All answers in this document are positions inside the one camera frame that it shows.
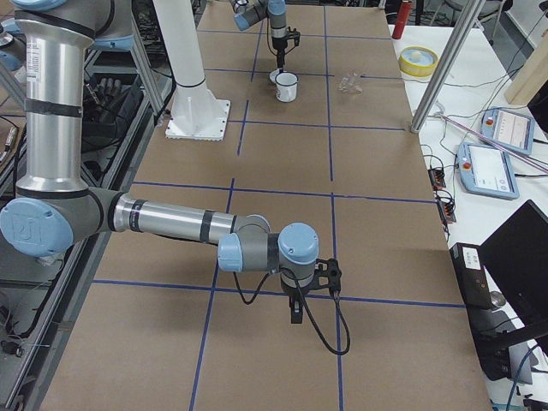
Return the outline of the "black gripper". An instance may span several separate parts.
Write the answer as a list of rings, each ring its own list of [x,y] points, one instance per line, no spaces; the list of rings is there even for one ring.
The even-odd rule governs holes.
[[[301,301],[302,295],[309,292],[309,287],[302,281],[292,278],[288,273],[281,273],[281,286],[283,291],[289,297],[290,322],[292,324],[301,323]]]
[[[287,48],[286,38],[271,38],[272,47],[277,53],[277,68],[283,69],[285,64],[285,50]]]

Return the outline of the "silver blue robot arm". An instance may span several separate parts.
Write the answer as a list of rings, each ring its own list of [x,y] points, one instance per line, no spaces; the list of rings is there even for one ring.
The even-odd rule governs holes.
[[[90,188],[80,176],[86,50],[133,43],[128,1],[18,1],[15,23],[27,41],[27,171],[1,212],[4,238],[33,257],[51,256],[103,231],[146,232],[217,247],[224,271],[276,272],[291,320],[308,315],[305,295],[319,286],[319,239],[304,223],[274,233],[259,215],[136,200]]]
[[[235,13],[234,21],[240,31],[248,30],[253,25],[267,19],[271,29],[271,42],[276,51],[277,69],[283,70],[286,49],[289,41],[289,28],[284,0],[269,1],[230,1]]]

